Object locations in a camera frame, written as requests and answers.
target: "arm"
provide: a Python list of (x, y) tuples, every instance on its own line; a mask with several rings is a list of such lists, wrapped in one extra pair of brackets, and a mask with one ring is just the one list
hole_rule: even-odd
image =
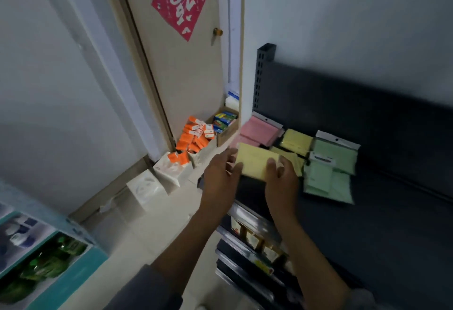
[(330, 266), (296, 218), (298, 178), (289, 160), (281, 158), (266, 166), (265, 196), (270, 214), (289, 250), (291, 262), (309, 310), (342, 309), (351, 290)]
[(242, 164), (237, 164), (232, 169), (227, 162), (235, 161), (232, 155), (236, 152), (236, 149), (227, 149), (214, 156), (204, 172), (205, 186), (200, 208), (178, 237), (151, 265), (166, 279), (172, 290), (180, 295), (186, 288), (208, 238), (233, 205)]

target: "person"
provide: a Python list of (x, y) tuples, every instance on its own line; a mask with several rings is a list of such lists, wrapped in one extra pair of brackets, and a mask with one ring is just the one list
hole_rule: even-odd
[[(208, 238), (233, 205), (242, 164), (234, 168), (236, 149), (214, 156), (205, 170), (199, 209), (184, 230), (150, 265), (145, 265), (110, 301), (104, 310), (177, 310), (182, 294)], [(309, 310), (383, 309), (371, 292), (351, 290), (300, 226), (296, 217), (299, 182), (289, 160), (277, 169), (266, 166), (265, 198), (275, 226), (285, 242), (305, 307)]]

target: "yellow price tag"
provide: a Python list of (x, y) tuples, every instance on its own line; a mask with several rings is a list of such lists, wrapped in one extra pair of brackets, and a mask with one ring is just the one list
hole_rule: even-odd
[(255, 265), (258, 266), (259, 269), (261, 269), (264, 273), (267, 275), (271, 276), (272, 273), (274, 273), (274, 269), (271, 267), (268, 267), (263, 261), (261, 260), (255, 260)]

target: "pink package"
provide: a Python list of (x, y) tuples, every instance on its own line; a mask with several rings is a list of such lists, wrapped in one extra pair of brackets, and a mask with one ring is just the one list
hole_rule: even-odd
[(257, 141), (265, 146), (270, 146), (278, 137), (280, 129), (256, 117), (250, 118), (241, 127), (241, 135)]
[(238, 143), (245, 143), (256, 147), (260, 146), (260, 144), (257, 141), (251, 140), (250, 138), (247, 138), (242, 135), (237, 135), (231, 142), (230, 148), (235, 148)]

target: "person's left hand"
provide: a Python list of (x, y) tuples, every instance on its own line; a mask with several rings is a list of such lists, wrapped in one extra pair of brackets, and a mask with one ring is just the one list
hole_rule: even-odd
[(204, 190), (199, 211), (211, 218), (215, 224), (230, 210), (241, 177), (242, 163), (233, 168), (227, 162), (234, 163), (237, 149), (227, 149), (217, 154), (204, 171)]

